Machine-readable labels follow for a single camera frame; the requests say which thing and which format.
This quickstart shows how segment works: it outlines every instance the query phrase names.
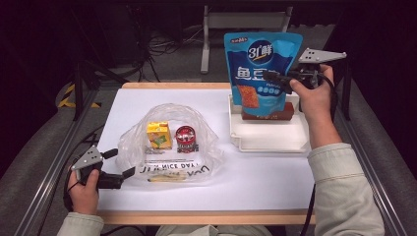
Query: right hand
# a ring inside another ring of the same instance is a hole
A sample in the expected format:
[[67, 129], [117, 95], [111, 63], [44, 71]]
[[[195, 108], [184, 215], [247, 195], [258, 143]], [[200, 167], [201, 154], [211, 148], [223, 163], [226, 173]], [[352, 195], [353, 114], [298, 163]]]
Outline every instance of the right hand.
[[[323, 74], [333, 83], [333, 69], [321, 65]], [[331, 120], [331, 89], [328, 83], [322, 83], [314, 89], [305, 88], [296, 80], [291, 80], [292, 89], [300, 96], [301, 108], [309, 124], [310, 145], [319, 148], [341, 142], [340, 135]]]
[[[321, 72], [333, 83], [333, 69], [328, 65], [320, 65]], [[331, 120], [330, 115], [330, 86], [323, 82], [315, 89], [304, 87], [297, 80], [291, 80], [292, 89], [300, 96], [301, 108], [307, 122], [312, 125], [320, 121]]]

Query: white container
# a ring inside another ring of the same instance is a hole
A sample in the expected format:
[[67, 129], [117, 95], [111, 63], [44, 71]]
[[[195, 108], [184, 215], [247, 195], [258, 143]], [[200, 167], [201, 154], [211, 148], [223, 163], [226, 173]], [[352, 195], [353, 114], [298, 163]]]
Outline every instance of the white container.
[[311, 150], [309, 128], [304, 113], [299, 111], [299, 96], [286, 96], [294, 106], [290, 121], [243, 120], [242, 106], [234, 105], [229, 95], [231, 143], [241, 151], [305, 152]]

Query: hand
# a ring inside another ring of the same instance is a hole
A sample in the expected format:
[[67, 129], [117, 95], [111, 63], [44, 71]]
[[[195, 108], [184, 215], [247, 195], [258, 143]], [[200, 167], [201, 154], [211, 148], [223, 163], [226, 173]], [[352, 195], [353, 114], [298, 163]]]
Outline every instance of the hand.
[[[333, 83], [333, 69], [328, 65], [320, 65], [321, 72]], [[323, 83], [315, 89], [305, 88], [297, 80], [291, 80], [292, 89], [300, 96], [301, 108], [309, 124], [317, 121], [331, 120], [330, 116], [330, 85]]]
[[99, 172], [94, 169], [87, 180], [86, 185], [77, 183], [76, 172], [73, 171], [68, 181], [68, 189], [75, 185], [70, 191], [74, 212], [82, 214], [97, 214], [98, 192], [96, 190]]
[[[323, 74], [333, 83], [333, 69], [327, 65], [320, 66]], [[292, 89], [300, 96], [301, 108], [309, 124], [310, 145], [318, 148], [325, 145], [340, 143], [341, 138], [336, 131], [330, 114], [330, 85], [323, 82], [318, 88], [308, 89], [296, 80], [291, 80]]]

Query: wooden table edge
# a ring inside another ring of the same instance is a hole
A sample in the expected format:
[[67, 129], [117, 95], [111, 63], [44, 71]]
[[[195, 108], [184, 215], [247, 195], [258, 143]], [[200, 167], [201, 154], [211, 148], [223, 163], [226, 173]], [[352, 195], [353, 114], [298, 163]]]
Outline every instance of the wooden table edge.
[[[233, 211], [122, 211], [100, 210], [106, 224], [201, 224], [201, 225], [290, 225], [304, 224], [306, 210], [233, 210]], [[310, 220], [316, 223], [314, 214]]]
[[230, 89], [230, 83], [125, 83], [122, 89]]

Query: table surface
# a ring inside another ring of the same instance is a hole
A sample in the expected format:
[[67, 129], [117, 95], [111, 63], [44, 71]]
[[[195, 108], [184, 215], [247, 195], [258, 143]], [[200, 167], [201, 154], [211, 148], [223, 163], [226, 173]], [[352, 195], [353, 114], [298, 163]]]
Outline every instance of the table surface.
[[[219, 137], [224, 163], [203, 183], [149, 183], [131, 177], [120, 190], [101, 190], [98, 214], [106, 224], [304, 223], [314, 184], [307, 153], [240, 152], [228, 133], [229, 94], [229, 83], [127, 83], [119, 89], [99, 150], [117, 148], [120, 136], [150, 108], [175, 102], [201, 107]], [[123, 171], [114, 158], [104, 161], [103, 170]]]

